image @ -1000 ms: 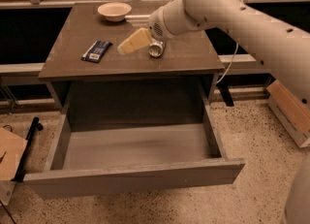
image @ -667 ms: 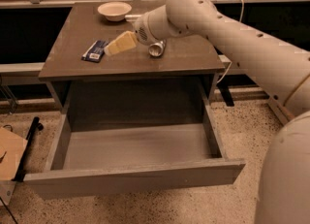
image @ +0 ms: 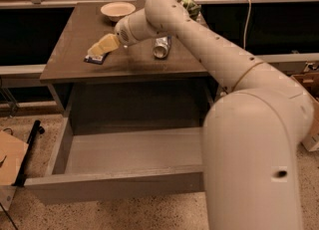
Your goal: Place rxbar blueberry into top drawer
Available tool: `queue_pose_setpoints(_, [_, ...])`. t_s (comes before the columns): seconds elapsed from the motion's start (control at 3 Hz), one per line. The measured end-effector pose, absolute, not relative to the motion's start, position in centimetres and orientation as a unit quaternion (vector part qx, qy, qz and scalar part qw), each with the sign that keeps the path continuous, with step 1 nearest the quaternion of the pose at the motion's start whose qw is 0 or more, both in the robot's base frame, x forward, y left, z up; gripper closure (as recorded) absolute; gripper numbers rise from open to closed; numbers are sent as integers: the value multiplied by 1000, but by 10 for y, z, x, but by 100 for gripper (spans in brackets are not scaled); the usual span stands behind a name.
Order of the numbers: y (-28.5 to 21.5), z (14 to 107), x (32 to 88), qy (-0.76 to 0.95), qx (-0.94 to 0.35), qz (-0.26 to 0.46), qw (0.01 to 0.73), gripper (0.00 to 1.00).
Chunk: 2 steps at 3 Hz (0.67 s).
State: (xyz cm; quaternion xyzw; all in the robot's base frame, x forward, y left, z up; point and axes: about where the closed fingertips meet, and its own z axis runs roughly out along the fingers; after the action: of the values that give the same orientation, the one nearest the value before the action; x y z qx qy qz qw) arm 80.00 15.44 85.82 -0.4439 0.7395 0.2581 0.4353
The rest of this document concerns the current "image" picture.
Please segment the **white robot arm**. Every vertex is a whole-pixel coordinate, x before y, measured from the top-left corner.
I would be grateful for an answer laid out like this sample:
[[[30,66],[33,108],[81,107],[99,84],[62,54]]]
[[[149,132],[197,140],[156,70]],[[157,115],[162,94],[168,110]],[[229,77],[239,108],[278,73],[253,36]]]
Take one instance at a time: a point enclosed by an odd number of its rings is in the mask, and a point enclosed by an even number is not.
[[[100,57],[164,35],[179,39],[226,92],[202,128],[210,229],[303,230],[296,150],[313,122],[307,91],[192,20],[176,0],[146,0],[88,53]]]

